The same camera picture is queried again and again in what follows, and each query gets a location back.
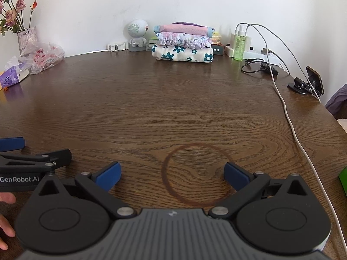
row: wooden table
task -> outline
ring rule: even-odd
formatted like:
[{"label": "wooden table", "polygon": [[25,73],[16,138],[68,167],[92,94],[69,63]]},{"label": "wooden table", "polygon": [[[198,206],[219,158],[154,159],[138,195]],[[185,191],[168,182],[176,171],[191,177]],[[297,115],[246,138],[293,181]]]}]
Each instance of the wooden table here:
[{"label": "wooden table", "polygon": [[[73,162],[57,171],[61,177],[120,161],[112,193],[136,209],[210,208],[230,193],[223,166],[233,159],[274,178],[301,174],[331,216],[270,76],[244,74],[241,64],[226,56],[212,64],[158,61],[128,51],[68,57],[0,92],[0,137],[23,136],[25,154],[69,148]],[[338,174],[347,165],[347,135],[312,96],[288,90],[292,81],[281,71],[278,88],[346,232]],[[13,224],[29,195],[16,193],[18,202],[0,212]],[[12,260],[22,249],[4,238],[9,250],[0,258]],[[325,253],[345,259],[335,224]]]}]

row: human hand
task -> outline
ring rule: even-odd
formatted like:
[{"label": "human hand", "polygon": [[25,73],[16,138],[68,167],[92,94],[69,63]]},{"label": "human hand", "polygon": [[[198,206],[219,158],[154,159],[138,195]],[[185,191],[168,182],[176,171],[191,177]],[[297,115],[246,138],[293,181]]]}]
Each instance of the human hand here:
[{"label": "human hand", "polygon": [[[8,204],[13,204],[16,202],[16,197],[14,194],[10,192],[0,192],[0,201],[4,201]],[[7,219],[0,214],[0,228],[4,231],[4,233],[10,237],[14,237],[16,235],[15,230],[12,228],[10,223],[8,223]],[[0,238],[0,249],[7,250],[7,244]]]}]

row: blue gripper pad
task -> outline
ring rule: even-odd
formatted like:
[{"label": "blue gripper pad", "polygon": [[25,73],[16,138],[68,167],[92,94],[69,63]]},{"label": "blue gripper pad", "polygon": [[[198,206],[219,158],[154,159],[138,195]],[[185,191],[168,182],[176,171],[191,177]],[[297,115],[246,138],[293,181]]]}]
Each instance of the blue gripper pad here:
[{"label": "blue gripper pad", "polygon": [[120,163],[114,161],[92,175],[92,181],[105,191],[109,191],[120,179],[122,169]]},{"label": "blue gripper pad", "polygon": [[231,162],[227,162],[224,166],[224,179],[231,185],[236,191],[241,190],[248,185],[251,180],[249,176],[242,173]]},{"label": "blue gripper pad", "polygon": [[23,137],[0,139],[0,152],[23,149],[25,140]]}]

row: white wall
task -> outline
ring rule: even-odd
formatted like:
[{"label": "white wall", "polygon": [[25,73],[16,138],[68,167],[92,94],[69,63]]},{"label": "white wall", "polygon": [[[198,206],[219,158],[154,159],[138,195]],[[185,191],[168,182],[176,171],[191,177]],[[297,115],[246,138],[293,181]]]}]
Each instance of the white wall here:
[{"label": "white wall", "polygon": [[[34,0],[25,0],[27,6]],[[32,18],[42,42],[63,47],[66,56],[105,49],[110,42],[128,40],[126,25],[145,19],[150,28],[176,21],[214,27],[229,42],[230,27],[238,22],[261,23],[284,39],[303,67],[309,65],[323,78],[326,102],[344,83],[347,53],[347,0],[37,0]],[[29,12],[25,11],[28,22]],[[329,23],[337,29],[327,35]],[[264,47],[251,30],[252,46]],[[289,65],[293,76],[303,79],[294,60],[273,36],[265,33],[269,48]],[[0,36],[0,67],[18,55],[16,36]],[[339,49],[339,56],[333,50]]]}]

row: white cable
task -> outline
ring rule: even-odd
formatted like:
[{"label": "white cable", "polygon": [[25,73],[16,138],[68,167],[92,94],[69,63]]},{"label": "white cable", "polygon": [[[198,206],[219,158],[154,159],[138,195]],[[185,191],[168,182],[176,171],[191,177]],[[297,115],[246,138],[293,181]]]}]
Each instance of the white cable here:
[{"label": "white cable", "polygon": [[278,57],[280,59],[280,61],[284,64],[284,66],[286,67],[287,71],[288,71],[288,74],[290,75],[290,72],[289,72],[289,69],[288,69],[288,66],[286,65],[286,63],[281,59],[281,57],[275,53],[274,51],[271,51],[270,50],[270,53],[273,53],[276,57]]},{"label": "white cable", "polygon": [[284,41],[283,41],[278,35],[276,35],[275,33],[273,33],[273,32],[272,32],[270,29],[268,29],[266,26],[263,26],[263,25],[261,25],[261,24],[252,23],[252,24],[248,24],[248,26],[247,26],[247,28],[246,28],[246,36],[247,36],[248,27],[249,27],[249,26],[254,27],[254,25],[256,25],[256,26],[261,26],[261,27],[265,28],[266,30],[268,30],[269,32],[271,32],[273,35],[275,35],[275,36],[283,43],[283,45],[285,45],[285,47],[288,49],[288,51],[293,55],[293,57],[294,57],[294,59],[296,60],[296,63],[298,64],[298,66],[299,66],[301,72],[303,73],[303,75],[305,76],[306,80],[308,81],[308,83],[310,84],[311,88],[313,89],[313,92],[314,92],[314,94],[315,94],[315,98],[316,98],[319,102],[321,102],[320,98],[319,98],[318,95],[317,95],[316,89],[313,88],[313,85],[311,84],[311,81],[308,79],[308,77],[307,77],[306,74],[304,73],[303,69],[301,68],[301,65],[299,64],[299,61],[297,60],[297,58],[295,57],[295,55],[293,54],[293,52],[289,49],[289,47],[286,45],[286,43],[284,43]]},{"label": "white cable", "polygon": [[[260,33],[260,31],[259,31],[255,26],[253,26],[252,24],[248,24],[248,25],[249,25],[249,26],[252,26],[256,31],[258,31],[258,33],[260,34],[260,36],[263,38],[263,40],[264,40],[264,42],[265,42],[265,45],[266,45],[266,54],[267,54],[267,58],[268,58],[268,63],[270,63],[270,59],[269,59],[269,56],[268,56],[268,44],[267,44],[267,42],[266,42],[264,36]],[[332,203],[331,203],[331,201],[330,201],[330,199],[329,199],[329,197],[328,197],[328,195],[327,195],[327,192],[326,192],[325,189],[324,189],[324,186],[323,186],[323,184],[322,184],[322,182],[321,182],[321,180],[320,180],[320,178],[319,178],[319,176],[318,176],[318,173],[317,173],[317,171],[316,171],[316,169],[315,169],[315,167],[314,167],[312,161],[310,160],[310,158],[309,158],[308,154],[306,153],[305,149],[304,149],[304,148],[302,147],[302,145],[300,144],[299,139],[296,137],[296,133],[295,133],[295,130],[294,130],[294,126],[293,126],[293,124],[291,123],[291,120],[290,120],[289,115],[288,115],[288,112],[287,112],[286,102],[285,102],[284,99],[282,98],[282,96],[281,96],[281,94],[280,94],[280,92],[279,92],[279,90],[278,90],[278,88],[277,88],[277,86],[276,86],[275,79],[274,79],[273,74],[272,74],[271,65],[269,65],[269,68],[270,68],[270,74],[271,74],[271,78],[272,78],[272,83],[273,83],[273,85],[274,85],[274,87],[275,87],[276,93],[278,94],[279,98],[280,98],[281,101],[282,101],[284,113],[285,113],[286,118],[287,118],[287,121],[288,121],[288,123],[289,123],[289,125],[290,125],[290,129],[291,129],[291,131],[292,131],[292,133],[293,133],[294,140],[295,140],[295,142],[297,143],[299,149],[300,149],[300,150],[302,151],[302,153],[304,154],[305,158],[307,159],[308,164],[311,166],[311,169],[312,169],[312,171],[313,171],[313,174],[315,175],[315,177],[316,177],[316,179],[317,179],[317,181],[318,181],[318,184],[319,184],[319,186],[320,186],[320,188],[321,188],[321,190],[322,190],[322,192],[323,192],[323,195],[324,195],[324,197],[325,197],[326,200],[327,200],[327,203],[328,203],[328,205],[329,205],[329,207],[330,207],[330,210],[332,211],[332,215],[334,216],[334,219],[335,219],[335,222],[336,222],[336,225],[337,225],[337,229],[338,229],[338,231],[339,231],[339,235],[340,235],[340,238],[341,238],[341,241],[342,241],[342,245],[343,245],[343,247],[344,247],[345,254],[346,254],[346,256],[347,256],[347,245],[346,245],[346,241],[345,241],[345,238],[344,238],[344,236],[343,236],[342,229],[341,229],[341,226],[340,226],[340,222],[339,222],[339,219],[338,219],[338,217],[337,217],[337,215],[336,215],[335,209],[334,209],[334,207],[333,207],[333,205],[332,205]]]}]

